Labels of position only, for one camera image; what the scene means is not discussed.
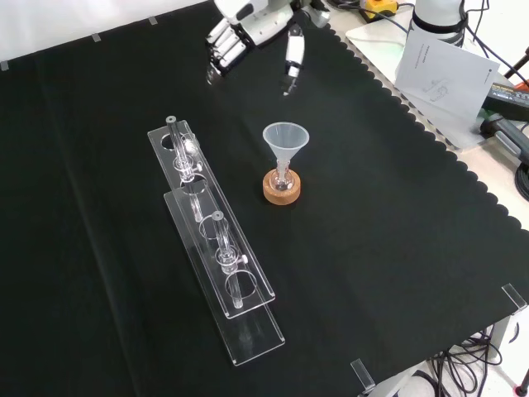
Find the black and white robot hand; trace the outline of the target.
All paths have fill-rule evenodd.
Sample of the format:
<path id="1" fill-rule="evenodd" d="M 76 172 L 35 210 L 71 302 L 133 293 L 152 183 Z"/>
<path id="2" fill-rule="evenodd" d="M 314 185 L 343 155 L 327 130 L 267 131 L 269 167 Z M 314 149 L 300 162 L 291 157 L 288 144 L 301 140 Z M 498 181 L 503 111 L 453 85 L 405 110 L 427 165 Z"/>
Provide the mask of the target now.
<path id="1" fill-rule="evenodd" d="M 206 37 L 209 56 L 206 79 L 216 83 L 249 52 L 270 43 L 283 31 L 288 32 L 283 92 L 294 89 L 305 53 L 302 28 L 293 22 L 299 9 L 295 1 L 215 1 L 222 19 Z"/>

